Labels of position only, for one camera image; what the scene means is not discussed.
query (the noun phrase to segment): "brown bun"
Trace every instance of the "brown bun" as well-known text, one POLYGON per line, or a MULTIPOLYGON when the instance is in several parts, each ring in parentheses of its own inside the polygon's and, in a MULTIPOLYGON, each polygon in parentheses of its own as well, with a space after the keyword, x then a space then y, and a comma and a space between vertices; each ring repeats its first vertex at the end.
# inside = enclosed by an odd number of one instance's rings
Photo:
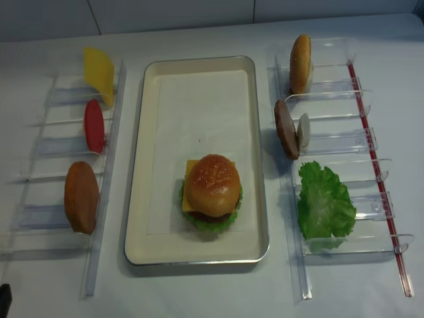
POLYGON ((277 101, 274 107, 274 116, 276 118, 277 135, 284 152, 289 159, 298 159, 300 151, 297 144, 296 128, 286 103, 282 100, 277 101))
POLYGON ((240 196, 240 178, 230 160, 218 154, 203 157, 185 181, 193 208, 210 217, 234 210, 240 196))
POLYGON ((75 232, 91 234, 99 201, 99 186, 87 162, 74 162, 65 182, 65 214, 75 232))
POLYGON ((305 93, 311 67, 311 39, 301 34, 290 55, 290 88, 294 94, 305 93))

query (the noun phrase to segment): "lettuce leaf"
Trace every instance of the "lettuce leaf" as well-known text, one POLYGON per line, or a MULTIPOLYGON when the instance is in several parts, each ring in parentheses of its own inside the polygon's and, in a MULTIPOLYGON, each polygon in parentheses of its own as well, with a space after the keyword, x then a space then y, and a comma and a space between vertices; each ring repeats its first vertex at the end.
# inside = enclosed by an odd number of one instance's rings
POLYGON ((302 190, 297 212, 303 237, 308 240, 349 235, 355 224, 356 208, 339 176, 328 167, 322 170, 316 161, 302 164, 299 176, 302 190))

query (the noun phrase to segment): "clear plastic holder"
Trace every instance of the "clear plastic holder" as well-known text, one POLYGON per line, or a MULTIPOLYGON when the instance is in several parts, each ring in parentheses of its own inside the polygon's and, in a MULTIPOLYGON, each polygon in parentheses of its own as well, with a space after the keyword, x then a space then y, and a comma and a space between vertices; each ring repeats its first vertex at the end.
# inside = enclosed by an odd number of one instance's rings
POLYGON ((360 153, 377 150, 374 130, 356 129, 346 132, 312 133, 309 146, 302 149, 301 156, 315 154, 360 153))
POLYGON ((307 113, 311 120, 366 117, 371 110, 374 95, 371 91, 330 91, 295 94, 286 98, 285 103, 293 121, 307 113), (358 112, 356 98, 362 98, 364 109, 358 112))
POLYGON ((413 235, 370 235, 363 237, 326 237, 312 238, 303 241, 305 255, 317 254, 356 254, 390 252, 401 254, 405 252, 413 241, 413 235))
POLYGON ((313 39, 311 44, 314 73, 308 93, 292 94, 290 91, 293 42, 277 49, 275 71, 270 77, 276 84, 277 99, 286 102, 295 124, 304 113, 311 119, 309 147, 301 151, 298 160, 290 163, 288 176, 292 190, 291 223, 285 224, 286 231, 291 233, 288 234, 288 249, 294 292, 301 299, 312 298, 309 265, 361 263, 370 258, 373 262, 383 262, 396 258, 403 290, 411 297, 412 286, 401 254, 407 250, 413 235, 397 234, 394 229, 394 208, 390 193, 384 187, 391 160, 376 157, 376 137, 367 121, 373 93, 362 88, 353 68, 356 56, 352 47, 357 41, 313 39), (329 131, 329 127, 337 125, 340 132, 329 131), (334 159, 335 154, 344 156, 344 160, 334 159), (332 169, 349 189, 357 211, 353 232, 347 237, 305 240, 300 232, 297 202, 301 178, 298 171, 303 163, 314 160, 321 168, 332 169))
POLYGON ((108 108, 101 94, 84 82, 82 52, 64 54, 60 51, 50 59, 49 76, 54 83, 45 103, 44 116, 36 124, 40 127, 39 134, 28 158, 22 159, 20 175, 15 177, 14 182, 24 182, 25 187, 9 228, 0 229, 0 255, 86 252, 81 292, 89 297, 95 289, 127 73, 122 60, 112 57, 115 102, 108 108), (83 132, 85 107, 91 99, 99 102, 105 123, 105 146, 101 154, 88 149, 83 132), (74 233, 64 214, 65 179, 69 167, 77 161, 90 164, 99 184, 97 222, 92 235, 74 233))

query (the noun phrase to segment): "brown patty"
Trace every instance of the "brown patty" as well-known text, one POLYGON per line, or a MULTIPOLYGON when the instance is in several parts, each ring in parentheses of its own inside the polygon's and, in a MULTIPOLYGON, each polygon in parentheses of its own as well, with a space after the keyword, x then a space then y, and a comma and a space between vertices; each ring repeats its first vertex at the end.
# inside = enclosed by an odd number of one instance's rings
POLYGON ((220 217, 210 217, 201 212, 189 212, 192 217, 194 217, 198 221, 206 222, 206 223, 222 223, 229 219, 231 213, 227 213, 221 215, 220 217))
POLYGON ((297 144, 296 128, 284 101, 277 101, 274 107, 274 116, 276 118, 277 135, 280 138, 284 152, 289 159, 298 159, 300 151, 297 144))

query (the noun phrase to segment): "red tomato slice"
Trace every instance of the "red tomato slice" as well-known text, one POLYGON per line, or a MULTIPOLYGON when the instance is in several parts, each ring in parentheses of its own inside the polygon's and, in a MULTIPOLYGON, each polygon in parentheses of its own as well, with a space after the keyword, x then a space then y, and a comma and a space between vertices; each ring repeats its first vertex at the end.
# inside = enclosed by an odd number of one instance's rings
POLYGON ((97 100, 87 103, 84 115, 85 141, 91 151, 101 154, 105 144, 105 123, 97 100))

